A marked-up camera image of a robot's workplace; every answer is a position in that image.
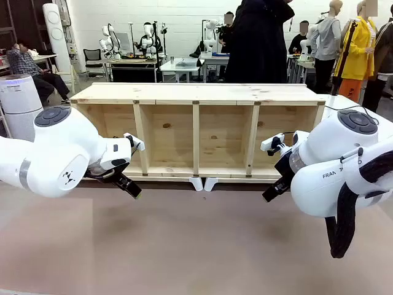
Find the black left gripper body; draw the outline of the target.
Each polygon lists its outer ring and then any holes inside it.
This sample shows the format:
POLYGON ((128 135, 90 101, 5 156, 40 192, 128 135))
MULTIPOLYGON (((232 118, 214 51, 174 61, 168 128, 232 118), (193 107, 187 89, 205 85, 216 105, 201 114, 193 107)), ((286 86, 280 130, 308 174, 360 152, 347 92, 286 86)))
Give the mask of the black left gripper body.
POLYGON ((104 172, 94 172, 92 168, 89 168, 85 174, 85 178, 95 179, 101 183, 112 183, 113 185, 129 185, 131 179, 123 174, 123 171, 129 166, 129 162, 124 159, 114 160, 119 165, 106 170, 104 172))

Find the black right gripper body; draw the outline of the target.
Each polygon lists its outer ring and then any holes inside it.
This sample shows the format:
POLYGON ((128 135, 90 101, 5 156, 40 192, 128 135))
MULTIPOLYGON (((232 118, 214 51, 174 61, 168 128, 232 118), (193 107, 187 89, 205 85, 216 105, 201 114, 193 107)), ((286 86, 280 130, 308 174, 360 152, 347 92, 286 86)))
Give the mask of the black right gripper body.
POLYGON ((276 165, 274 166, 275 169, 279 172, 281 177, 277 180, 278 184, 281 185, 290 185, 292 179, 295 175, 294 171, 290 167, 290 156, 292 155, 291 152, 287 152, 280 157, 276 165))

